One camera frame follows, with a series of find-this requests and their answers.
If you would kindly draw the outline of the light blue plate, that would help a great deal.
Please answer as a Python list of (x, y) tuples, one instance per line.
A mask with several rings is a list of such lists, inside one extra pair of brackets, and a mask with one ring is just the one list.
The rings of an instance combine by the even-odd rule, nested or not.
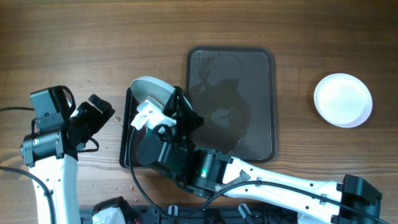
[(131, 82), (131, 92), (138, 101), (137, 111), (141, 112), (147, 105), (147, 101), (162, 112), (177, 109), (178, 103), (193, 110), (191, 104), (183, 94), (179, 86), (149, 76), (139, 77)]

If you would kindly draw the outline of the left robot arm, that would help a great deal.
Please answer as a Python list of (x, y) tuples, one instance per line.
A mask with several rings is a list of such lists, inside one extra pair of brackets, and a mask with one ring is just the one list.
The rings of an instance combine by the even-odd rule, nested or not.
[(76, 191), (78, 155), (113, 116), (107, 101), (92, 94), (76, 105), (66, 86), (31, 93), (35, 128), (21, 145), (33, 175), (39, 223), (80, 223)]

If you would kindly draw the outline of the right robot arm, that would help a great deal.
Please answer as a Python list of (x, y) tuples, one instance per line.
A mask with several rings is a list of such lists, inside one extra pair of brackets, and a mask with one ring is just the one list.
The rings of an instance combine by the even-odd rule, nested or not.
[(200, 149), (190, 133), (203, 124), (179, 87), (132, 88), (139, 102), (135, 130), (148, 128), (136, 159), (181, 189), (212, 202), (248, 198), (286, 208), (299, 223), (379, 223), (382, 195), (360, 177), (342, 182), (305, 180), (271, 172), (212, 149)]

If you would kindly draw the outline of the white plate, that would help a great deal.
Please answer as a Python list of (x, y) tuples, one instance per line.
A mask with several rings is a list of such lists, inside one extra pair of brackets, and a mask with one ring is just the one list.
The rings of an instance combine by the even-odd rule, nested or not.
[(346, 73), (323, 78), (315, 87), (313, 100), (320, 116), (340, 128), (362, 125), (373, 110), (373, 99), (367, 86)]

